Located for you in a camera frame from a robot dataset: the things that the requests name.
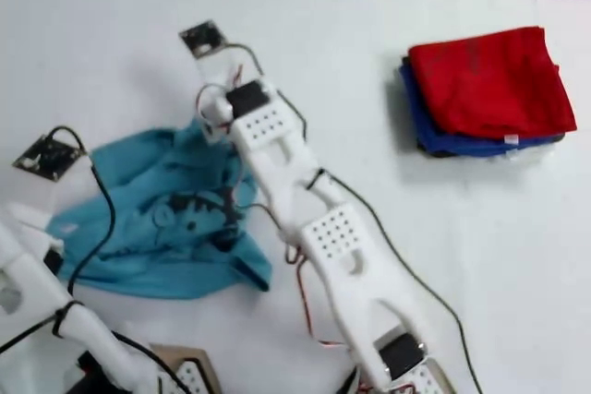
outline white table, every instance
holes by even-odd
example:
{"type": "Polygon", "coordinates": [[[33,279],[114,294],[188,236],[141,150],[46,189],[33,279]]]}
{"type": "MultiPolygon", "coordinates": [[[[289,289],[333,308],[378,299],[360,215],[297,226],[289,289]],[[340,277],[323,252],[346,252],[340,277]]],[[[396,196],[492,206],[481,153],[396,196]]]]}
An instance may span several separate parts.
{"type": "MultiPolygon", "coordinates": [[[[200,84],[177,33],[213,18],[251,45],[309,121],[329,169],[375,206],[404,256],[457,309],[487,393],[584,392],[591,346],[591,0],[0,0],[0,158],[56,124],[89,147],[184,125],[200,84]],[[524,25],[547,29],[579,130],[542,162],[416,152],[393,70],[408,47],[524,25]],[[347,155],[340,155],[345,147],[347,155]]],[[[295,275],[263,215],[270,293],[193,302],[78,291],[112,326],[208,351],[226,393],[330,393],[351,364],[307,335],[295,275]]],[[[449,316],[392,262],[392,290],[458,392],[470,383],[449,316]]],[[[305,273],[319,336],[337,339],[305,273]]]]}

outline teal shirt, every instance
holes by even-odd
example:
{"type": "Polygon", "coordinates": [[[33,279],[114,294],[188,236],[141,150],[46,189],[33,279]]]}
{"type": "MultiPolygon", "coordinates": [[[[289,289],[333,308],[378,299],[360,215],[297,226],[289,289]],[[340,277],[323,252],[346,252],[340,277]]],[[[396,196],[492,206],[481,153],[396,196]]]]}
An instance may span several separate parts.
{"type": "MultiPolygon", "coordinates": [[[[114,293],[194,299],[244,282],[268,291],[271,264],[244,231],[257,188],[227,143],[208,145],[193,122],[154,129],[96,149],[92,161],[115,204],[115,230],[77,282],[114,293]]],[[[109,226],[97,196],[52,219],[48,233],[66,250],[59,277],[72,271],[109,226]]]]}

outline black wire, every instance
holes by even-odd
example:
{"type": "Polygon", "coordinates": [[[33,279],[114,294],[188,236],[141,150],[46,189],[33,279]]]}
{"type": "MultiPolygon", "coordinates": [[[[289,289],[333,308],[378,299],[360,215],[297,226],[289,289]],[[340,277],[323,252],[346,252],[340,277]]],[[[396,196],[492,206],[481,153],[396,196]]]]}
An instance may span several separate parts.
{"type": "MultiPolygon", "coordinates": [[[[74,131],[72,128],[70,128],[69,126],[64,126],[64,125],[56,126],[54,129],[52,129],[49,132],[47,137],[53,138],[55,133],[57,133],[58,131],[67,131],[77,141],[78,147],[82,151],[84,151],[85,153],[87,152],[86,148],[84,147],[84,144],[82,143],[82,139],[80,138],[78,133],[76,131],[74,131]]],[[[110,219],[109,220],[109,228],[108,228],[106,234],[104,235],[104,237],[102,238],[102,240],[96,246],[94,246],[91,249],[91,251],[82,260],[80,260],[80,262],[74,268],[74,271],[72,271],[72,275],[70,276],[70,278],[67,281],[67,291],[69,292],[70,295],[74,294],[74,283],[76,282],[76,279],[78,278],[78,276],[80,275],[80,273],[82,272],[84,267],[86,267],[88,265],[90,260],[96,254],[98,254],[98,252],[101,250],[101,248],[109,241],[109,239],[111,238],[111,235],[113,235],[113,230],[115,229],[116,216],[115,216],[115,205],[113,204],[113,200],[111,199],[111,196],[109,196],[109,193],[108,193],[106,187],[104,186],[103,180],[101,180],[101,177],[100,177],[99,173],[96,171],[96,168],[94,167],[94,165],[91,166],[90,171],[92,172],[92,175],[94,176],[94,180],[96,180],[96,183],[99,186],[101,193],[103,193],[103,196],[107,202],[107,205],[109,206],[109,219],[110,219]]]]}
{"type": "MultiPolygon", "coordinates": [[[[231,43],[226,46],[228,46],[230,48],[242,48],[243,50],[247,51],[250,54],[250,56],[252,57],[252,60],[255,64],[255,66],[257,67],[257,70],[259,71],[260,75],[261,76],[264,75],[264,71],[262,69],[262,66],[260,66],[259,59],[254,54],[254,52],[252,51],[251,48],[249,48],[246,45],[239,44],[239,43],[231,43]]],[[[278,90],[277,92],[278,92],[279,96],[285,101],[285,103],[292,109],[292,111],[297,115],[297,117],[301,121],[301,123],[302,123],[302,138],[305,141],[308,141],[308,120],[306,119],[306,117],[304,117],[304,115],[302,113],[299,112],[299,110],[296,108],[296,106],[291,101],[289,101],[280,90],[278,90]]],[[[386,230],[384,229],[383,225],[381,224],[380,217],[378,216],[378,213],[376,212],[376,210],[374,210],[373,207],[371,205],[369,205],[369,203],[359,193],[357,193],[351,186],[349,186],[347,183],[345,183],[343,180],[339,179],[337,176],[333,175],[332,173],[330,173],[330,172],[328,172],[328,173],[337,184],[342,186],[351,195],[353,195],[357,200],[359,200],[359,202],[361,202],[364,207],[366,207],[366,209],[371,213],[374,221],[378,225],[378,228],[380,229],[380,233],[381,233],[382,237],[384,238],[384,240],[386,241],[386,243],[388,244],[388,246],[390,247],[390,249],[392,250],[392,252],[396,256],[398,261],[402,264],[404,269],[406,269],[406,271],[410,274],[410,276],[420,286],[422,286],[423,289],[425,291],[427,291],[435,300],[437,300],[441,304],[441,306],[443,306],[445,308],[445,310],[453,317],[453,320],[455,321],[455,323],[458,327],[458,330],[460,332],[460,339],[462,341],[462,348],[464,349],[464,357],[465,357],[466,363],[468,365],[468,370],[470,371],[470,376],[472,377],[472,380],[474,381],[474,384],[476,385],[476,390],[478,391],[478,393],[483,394],[482,388],[480,387],[480,383],[478,382],[478,377],[476,376],[476,371],[472,365],[472,360],[470,359],[470,352],[468,351],[468,345],[467,345],[467,341],[466,341],[465,333],[464,333],[464,325],[462,324],[462,320],[460,320],[460,317],[453,310],[453,308],[445,301],[445,299],[443,299],[443,297],[441,297],[426,282],[424,282],[415,273],[415,271],[411,268],[411,266],[404,260],[404,258],[400,254],[400,252],[394,246],[394,243],[390,239],[390,236],[386,233],[386,230]]],[[[272,218],[272,220],[275,223],[275,225],[277,226],[277,228],[279,230],[281,230],[279,223],[273,217],[271,211],[267,207],[265,207],[264,205],[261,205],[261,204],[253,203],[252,205],[245,207],[245,209],[252,208],[252,207],[258,207],[258,208],[264,209],[269,214],[269,216],[272,218]]]]}
{"type": "Polygon", "coordinates": [[[45,325],[52,323],[56,318],[57,318],[57,314],[52,314],[49,317],[47,317],[46,319],[42,320],[41,322],[36,323],[35,325],[33,325],[32,327],[30,327],[28,329],[25,329],[20,334],[18,334],[15,338],[10,339],[4,345],[0,346],[0,354],[8,351],[10,348],[15,346],[17,343],[25,340],[26,338],[28,338],[28,336],[30,336],[33,332],[37,331],[38,329],[41,329],[45,325]]]}
{"type": "Polygon", "coordinates": [[[74,293],[74,283],[76,282],[76,279],[80,275],[80,272],[82,272],[82,270],[84,269],[84,267],[86,267],[88,265],[90,260],[94,256],[96,256],[98,254],[98,252],[101,250],[101,248],[109,241],[109,239],[111,238],[111,235],[113,235],[113,230],[115,229],[116,215],[115,215],[115,205],[113,204],[113,200],[111,199],[111,196],[109,196],[109,193],[108,193],[106,187],[104,186],[103,180],[101,180],[101,177],[100,177],[99,173],[96,171],[96,168],[94,167],[94,165],[91,166],[90,170],[92,171],[92,175],[94,176],[94,179],[96,180],[96,183],[99,186],[99,188],[101,189],[104,199],[107,201],[107,205],[109,206],[109,219],[110,219],[109,220],[109,228],[108,228],[106,234],[104,235],[103,239],[96,246],[94,246],[91,249],[91,251],[82,260],[80,260],[80,262],[74,268],[74,271],[72,271],[72,275],[70,276],[69,280],[67,281],[67,291],[70,294],[74,293]]]}
{"type": "Polygon", "coordinates": [[[297,115],[297,118],[302,123],[302,137],[305,141],[308,141],[308,120],[306,120],[306,118],[302,115],[302,113],[299,112],[296,106],[285,97],[285,94],[283,94],[281,90],[277,90],[277,94],[279,94],[279,97],[281,97],[283,101],[287,103],[287,106],[289,106],[295,115],[297,115]]]}
{"type": "Polygon", "coordinates": [[[281,225],[279,224],[279,222],[277,221],[277,219],[275,219],[275,216],[273,215],[273,213],[271,212],[271,210],[269,208],[267,208],[265,205],[263,205],[262,203],[251,203],[250,205],[245,205],[244,207],[241,207],[239,205],[236,205],[236,207],[238,209],[251,209],[251,208],[259,208],[259,209],[262,209],[271,218],[273,224],[277,227],[277,231],[279,231],[279,232],[282,231],[281,225]]]}
{"type": "Polygon", "coordinates": [[[158,357],[158,355],[156,353],[154,353],[153,351],[149,350],[148,348],[146,348],[145,346],[140,345],[139,343],[137,343],[136,341],[133,341],[132,339],[130,339],[129,337],[124,336],[123,334],[120,334],[118,332],[115,331],[111,331],[113,332],[113,335],[122,343],[124,343],[127,346],[130,346],[131,348],[143,353],[144,355],[146,355],[147,357],[149,357],[151,360],[153,360],[153,362],[155,362],[157,365],[159,365],[164,372],[173,379],[173,381],[176,383],[176,385],[181,388],[181,390],[183,392],[185,392],[185,394],[192,394],[191,391],[189,390],[189,388],[187,388],[187,385],[185,385],[182,380],[180,378],[178,378],[178,376],[175,374],[175,372],[170,368],[170,366],[168,366],[160,357],[158,357]]]}
{"type": "Polygon", "coordinates": [[[250,48],[249,46],[247,46],[243,43],[227,43],[223,48],[238,48],[240,50],[246,51],[248,53],[248,55],[250,55],[250,58],[252,59],[252,62],[255,64],[257,71],[259,71],[259,74],[261,76],[265,75],[265,72],[262,69],[262,65],[259,62],[259,58],[255,54],[255,52],[252,51],[252,48],[250,48]]]}
{"type": "Polygon", "coordinates": [[[84,147],[84,144],[82,143],[82,139],[80,138],[78,133],[76,131],[74,131],[72,128],[70,128],[69,126],[65,126],[65,125],[56,126],[54,129],[52,129],[49,132],[49,134],[47,135],[47,138],[54,138],[55,133],[57,133],[58,131],[66,131],[67,133],[69,133],[76,140],[76,143],[78,143],[78,148],[80,148],[80,150],[82,150],[86,153],[86,148],[84,147]]]}
{"type": "MultiPolygon", "coordinates": [[[[260,64],[257,55],[252,50],[252,48],[250,48],[249,46],[247,46],[243,43],[227,43],[224,46],[224,48],[239,48],[241,50],[246,51],[248,53],[248,55],[250,55],[252,62],[255,64],[257,71],[259,71],[259,75],[261,77],[263,77],[265,75],[265,72],[262,69],[262,65],[260,64]]],[[[299,112],[299,110],[296,108],[296,106],[293,103],[291,103],[291,101],[289,99],[287,99],[285,97],[285,94],[283,94],[281,90],[277,90],[277,94],[279,95],[279,97],[281,97],[283,99],[283,101],[287,104],[287,106],[289,106],[292,109],[292,111],[295,113],[295,115],[297,115],[297,117],[299,118],[300,122],[302,123],[302,133],[304,135],[304,140],[307,140],[307,138],[308,138],[308,121],[304,118],[302,113],[299,112]]]]}
{"type": "Polygon", "coordinates": [[[394,243],[390,239],[390,236],[386,233],[386,229],[382,225],[380,217],[376,213],[376,210],[374,210],[373,207],[359,193],[357,193],[351,186],[349,186],[346,182],[344,182],[339,177],[332,174],[330,171],[328,171],[327,173],[332,178],[332,180],[334,180],[334,182],[336,182],[337,184],[342,186],[351,195],[353,195],[353,197],[355,197],[357,200],[359,200],[359,202],[361,202],[364,207],[366,207],[366,209],[371,213],[371,216],[373,217],[374,221],[378,225],[378,228],[380,230],[382,237],[384,238],[384,240],[386,241],[386,243],[388,244],[388,246],[390,247],[390,249],[392,250],[392,252],[396,256],[398,261],[402,264],[404,269],[406,269],[406,271],[410,274],[410,276],[419,285],[421,285],[423,287],[423,289],[425,291],[427,291],[435,300],[437,300],[446,309],[446,311],[448,313],[450,313],[450,315],[453,317],[453,320],[455,320],[455,324],[457,325],[458,330],[460,331],[460,339],[462,341],[462,348],[464,348],[464,356],[465,356],[466,363],[468,365],[468,369],[470,371],[470,376],[472,377],[472,380],[474,381],[474,384],[476,385],[476,390],[478,391],[479,394],[482,394],[483,391],[482,391],[482,388],[480,387],[480,383],[478,383],[478,377],[476,376],[476,371],[475,371],[474,367],[472,366],[472,360],[470,359],[470,351],[468,351],[468,345],[467,345],[467,341],[466,341],[465,333],[464,333],[464,325],[462,324],[460,317],[453,310],[453,308],[445,301],[445,299],[443,299],[443,297],[441,297],[425,281],[423,281],[416,274],[416,272],[411,268],[411,266],[406,262],[406,260],[404,260],[404,258],[402,257],[402,255],[400,254],[398,249],[396,249],[396,247],[394,246],[394,243]]]}
{"type": "MultiPolygon", "coordinates": [[[[57,133],[58,131],[67,131],[69,134],[72,135],[72,137],[77,141],[78,143],[78,147],[84,151],[85,153],[86,148],[84,147],[84,144],[82,143],[82,140],[80,138],[80,136],[76,133],[76,131],[74,131],[72,128],[68,127],[68,126],[56,126],[54,129],[52,129],[49,134],[47,135],[48,138],[53,138],[55,133],[57,133]]],[[[88,265],[88,263],[90,262],[90,260],[96,255],[98,254],[98,252],[101,250],[101,248],[109,241],[109,239],[111,238],[111,235],[113,234],[113,230],[115,228],[115,222],[116,222],[116,214],[115,214],[115,205],[113,204],[113,200],[111,199],[111,196],[109,196],[109,193],[103,183],[103,180],[101,179],[98,171],[96,170],[96,168],[94,167],[94,165],[91,166],[90,168],[92,175],[94,176],[94,179],[96,180],[97,185],[99,186],[99,188],[101,189],[101,192],[103,193],[104,199],[107,202],[107,205],[109,206],[109,216],[110,216],[110,221],[109,221],[109,229],[107,230],[107,233],[105,234],[104,238],[96,245],[94,246],[91,251],[82,259],[80,260],[80,262],[78,263],[78,265],[76,266],[76,268],[74,269],[74,271],[72,272],[72,275],[70,276],[68,282],[67,282],[67,291],[72,294],[74,292],[74,283],[76,282],[76,279],[78,278],[80,272],[82,272],[82,270],[84,269],[84,267],[86,267],[86,265],[88,265]]],[[[27,329],[26,331],[24,331],[23,333],[19,334],[18,336],[16,336],[14,339],[12,339],[11,341],[9,341],[6,345],[3,345],[0,350],[0,353],[2,353],[3,351],[5,351],[5,347],[6,349],[14,346],[15,344],[17,344],[19,341],[25,339],[26,337],[28,337],[30,334],[32,334],[33,332],[35,332],[37,329],[42,328],[43,326],[47,325],[48,323],[56,320],[58,318],[58,314],[54,314],[48,318],[46,318],[45,320],[43,320],[42,322],[39,322],[37,325],[34,325],[33,327],[27,329]]],[[[120,334],[118,332],[112,331],[113,335],[120,340],[121,342],[123,342],[124,344],[142,352],[143,354],[145,354],[147,357],[149,357],[150,359],[153,360],[153,362],[155,362],[157,365],[159,365],[162,370],[164,370],[164,372],[171,377],[174,382],[178,385],[179,388],[181,388],[181,390],[183,392],[185,392],[186,394],[192,394],[191,391],[187,388],[187,386],[180,380],[180,378],[178,378],[178,376],[175,374],[175,372],[160,358],[158,357],[158,355],[156,355],[154,352],[150,351],[149,349],[145,348],[144,346],[140,345],[139,343],[133,341],[132,339],[124,336],[123,334],[120,334]]]]}

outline white robotic arm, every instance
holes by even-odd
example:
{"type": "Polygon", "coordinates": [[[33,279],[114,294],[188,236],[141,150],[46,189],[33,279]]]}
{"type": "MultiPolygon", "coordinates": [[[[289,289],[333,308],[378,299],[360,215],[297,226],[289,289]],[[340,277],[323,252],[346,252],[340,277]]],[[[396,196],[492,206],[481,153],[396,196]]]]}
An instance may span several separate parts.
{"type": "Polygon", "coordinates": [[[264,77],[259,62],[244,45],[227,44],[212,22],[181,33],[198,60],[208,84],[196,100],[197,118],[211,143],[226,138],[237,147],[269,202],[283,239],[301,248],[320,275],[354,360],[380,392],[412,383],[416,392],[425,384],[449,392],[431,374],[423,347],[413,338],[395,310],[384,278],[392,271],[364,222],[341,189],[324,172],[304,140],[294,112],[280,91],[264,77]],[[249,63],[229,54],[245,50],[249,63]],[[238,87],[250,65],[250,81],[238,87]],[[296,214],[297,188],[318,197],[324,211],[306,220],[296,214]],[[390,330],[376,335],[372,316],[388,312],[390,330]]]}
{"type": "MultiPolygon", "coordinates": [[[[25,227],[33,229],[30,224],[25,227]]],[[[23,330],[44,319],[51,319],[52,324],[58,320],[56,334],[89,350],[117,386],[137,393],[155,392],[155,371],[149,382],[145,359],[128,352],[90,309],[73,304],[63,318],[59,318],[60,310],[73,298],[42,262],[44,253],[41,255],[39,245],[32,250],[26,247],[20,231],[21,226],[13,215],[4,209],[0,211],[0,279],[4,285],[17,289],[21,297],[14,312],[0,313],[0,344],[9,343],[23,330]]]]}

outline red cloth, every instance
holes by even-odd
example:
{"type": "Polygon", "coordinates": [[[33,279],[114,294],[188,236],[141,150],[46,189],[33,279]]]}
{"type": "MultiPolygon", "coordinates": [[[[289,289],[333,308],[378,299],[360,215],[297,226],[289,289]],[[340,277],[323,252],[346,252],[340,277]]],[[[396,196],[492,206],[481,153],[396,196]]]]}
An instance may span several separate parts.
{"type": "Polygon", "coordinates": [[[431,115],[448,133],[547,137],[576,129],[541,28],[418,45],[409,56],[431,115]]]}

